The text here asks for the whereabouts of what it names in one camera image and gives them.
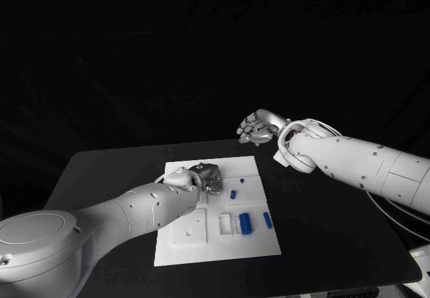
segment blue cylinder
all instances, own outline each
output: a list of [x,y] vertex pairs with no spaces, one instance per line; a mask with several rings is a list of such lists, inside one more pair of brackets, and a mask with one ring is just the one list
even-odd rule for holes
[[248,213],[242,213],[239,215],[239,229],[242,230],[242,235],[252,234],[252,228],[251,228]]
[[267,228],[273,228],[267,212],[264,212],[263,215],[264,215],[264,219],[265,219]]

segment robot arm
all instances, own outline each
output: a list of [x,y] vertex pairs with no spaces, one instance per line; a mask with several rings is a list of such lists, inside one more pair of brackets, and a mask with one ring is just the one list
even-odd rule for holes
[[273,158],[283,166],[303,173],[319,167],[329,177],[430,215],[428,159],[345,137],[313,119],[280,119],[267,110],[257,110],[238,128],[239,143],[265,143],[277,135]]
[[216,165],[163,178],[85,209],[40,210],[0,222],[0,297],[75,298],[108,252],[187,215],[202,191],[221,192]]

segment black curtain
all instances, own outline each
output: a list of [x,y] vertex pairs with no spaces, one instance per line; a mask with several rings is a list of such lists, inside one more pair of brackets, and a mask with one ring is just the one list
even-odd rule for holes
[[235,138],[260,108],[430,157],[426,1],[1,5],[4,217],[76,152]]

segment black table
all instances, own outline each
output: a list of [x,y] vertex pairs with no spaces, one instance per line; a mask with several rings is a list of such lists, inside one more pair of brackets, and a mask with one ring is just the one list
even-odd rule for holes
[[275,142],[238,140],[79,152],[48,210],[73,210],[153,182],[164,163],[255,156],[283,254],[154,267],[157,233],[123,243],[99,260],[79,298],[274,297],[415,282],[421,271],[365,192],[273,159]]

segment blue block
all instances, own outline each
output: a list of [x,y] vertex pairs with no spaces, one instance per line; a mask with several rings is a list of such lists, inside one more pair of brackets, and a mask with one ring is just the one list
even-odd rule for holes
[[273,228],[267,212],[264,212],[263,215],[264,215],[264,219],[265,219],[265,223],[267,223],[267,228]]
[[248,213],[242,213],[239,215],[239,229],[242,230],[242,235],[252,234],[252,228],[251,228]]

